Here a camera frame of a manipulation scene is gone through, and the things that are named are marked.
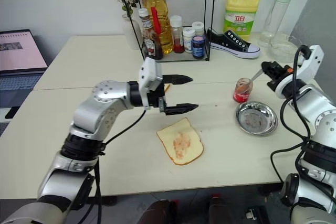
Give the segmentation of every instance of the spice jar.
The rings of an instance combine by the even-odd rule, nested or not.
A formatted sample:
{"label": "spice jar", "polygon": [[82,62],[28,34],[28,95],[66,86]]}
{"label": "spice jar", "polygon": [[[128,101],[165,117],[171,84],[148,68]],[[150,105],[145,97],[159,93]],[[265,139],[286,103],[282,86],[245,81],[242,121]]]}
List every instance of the spice jar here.
{"label": "spice jar", "polygon": [[188,53],[193,52],[193,38],[195,37],[195,29],[192,27],[183,28],[184,50]]}
{"label": "spice jar", "polygon": [[204,37],[195,36],[193,38],[193,56],[196,59],[202,59],[205,54],[205,43]]}
{"label": "spice jar", "polygon": [[196,21],[191,25],[196,32],[196,36],[204,37],[204,24],[202,22]]}
{"label": "spice jar", "polygon": [[238,80],[233,94],[233,99],[236,102],[247,102],[253,88],[253,82],[248,78],[241,78]]}
{"label": "spice jar", "polygon": [[174,43],[173,50],[175,53],[180,54],[184,52],[182,17],[177,15],[171,16],[170,25],[172,27],[172,36]]}

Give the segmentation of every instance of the sneaker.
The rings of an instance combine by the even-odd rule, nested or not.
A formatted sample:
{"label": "sneaker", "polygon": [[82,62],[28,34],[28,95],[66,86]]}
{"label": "sneaker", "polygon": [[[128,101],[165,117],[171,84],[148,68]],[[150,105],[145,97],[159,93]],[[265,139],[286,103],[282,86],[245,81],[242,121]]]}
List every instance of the sneaker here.
{"label": "sneaker", "polygon": [[230,52],[244,59],[254,59],[260,55],[260,47],[244,41],[232,30],[217,34],[208,29],[207,36],[211,38],[211,48]]}

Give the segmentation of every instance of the stainless steel plate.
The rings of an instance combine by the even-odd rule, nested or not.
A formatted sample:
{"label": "stainless steel plate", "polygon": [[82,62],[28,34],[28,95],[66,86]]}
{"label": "stainless steel plate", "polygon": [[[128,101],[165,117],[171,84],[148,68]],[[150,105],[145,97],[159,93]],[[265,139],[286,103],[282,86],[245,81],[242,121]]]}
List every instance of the stainless steel plate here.
{"label": "stainless steel plate", "polygon": [[237,107],[236,118],[239,126],[246,132],[264,136],[278,126],[274,111],[262,102],[245,102]]}

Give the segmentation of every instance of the white wall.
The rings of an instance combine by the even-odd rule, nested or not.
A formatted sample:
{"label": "white wall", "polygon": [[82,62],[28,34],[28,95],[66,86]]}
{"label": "white wall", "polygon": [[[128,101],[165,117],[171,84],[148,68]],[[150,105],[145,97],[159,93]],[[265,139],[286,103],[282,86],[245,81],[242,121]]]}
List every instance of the white wall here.
{"label": "white wall", "polygon": [[[261,0],[253,31],[262,29],[272,1]],[[283,31],[292,31],[306,1],[292,0],[281,25]],[[180,14],[186,23],[203,20],[204,0],[167,2],[170,14]],[[187,9],[186,2],[194,7]],[[223,26],[224,3],[225,0],[216,0],[216,30]],[[0,30],[30,28],[50,62],[71,35],[122,34],[121,14],[121,6],[115,0],[0,0]]]}

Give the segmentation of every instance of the gray wall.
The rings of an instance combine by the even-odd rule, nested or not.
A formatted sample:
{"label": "gray wall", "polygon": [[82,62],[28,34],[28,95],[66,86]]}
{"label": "gray wall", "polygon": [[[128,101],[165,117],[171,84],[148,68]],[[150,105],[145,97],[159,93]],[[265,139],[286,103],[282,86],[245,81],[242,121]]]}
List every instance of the gray wall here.
{"label": "gray wall", "polygon": [[308,0],[292,35],[307,45],[320,45],[324,60],[316,80],[336,101],[336,0]]}

